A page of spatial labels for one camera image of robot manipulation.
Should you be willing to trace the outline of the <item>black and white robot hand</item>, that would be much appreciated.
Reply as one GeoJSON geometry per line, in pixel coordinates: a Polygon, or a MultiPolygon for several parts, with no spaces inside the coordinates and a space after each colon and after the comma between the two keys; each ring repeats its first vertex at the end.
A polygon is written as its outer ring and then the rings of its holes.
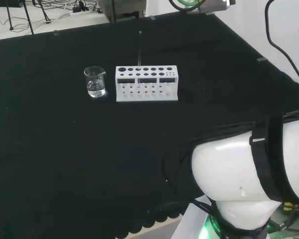
{"type": "Polygon", "coordinates": [[[169,0],[169,3],[180,12],[210,13],[227,10],[235,5],[235,0],[169,0]]]}

